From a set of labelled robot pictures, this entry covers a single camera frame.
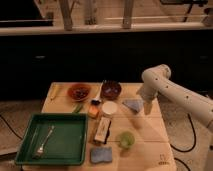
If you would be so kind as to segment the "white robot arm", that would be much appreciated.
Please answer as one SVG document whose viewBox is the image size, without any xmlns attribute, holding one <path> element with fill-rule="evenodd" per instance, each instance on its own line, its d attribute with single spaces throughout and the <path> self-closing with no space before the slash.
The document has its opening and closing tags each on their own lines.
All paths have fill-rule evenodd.
<svg viewBox="0 0 213 171">
<path fill-rule="evenodd" d="M 169 80 L 171 69 L 161 64 L 142 72 L 143 85 L 137 94 L 151 103 L 160 92 L 169 100 L 192 114 L 203 126 L 213 133 L 213 100 L 186 89 Z"/>
</svg>

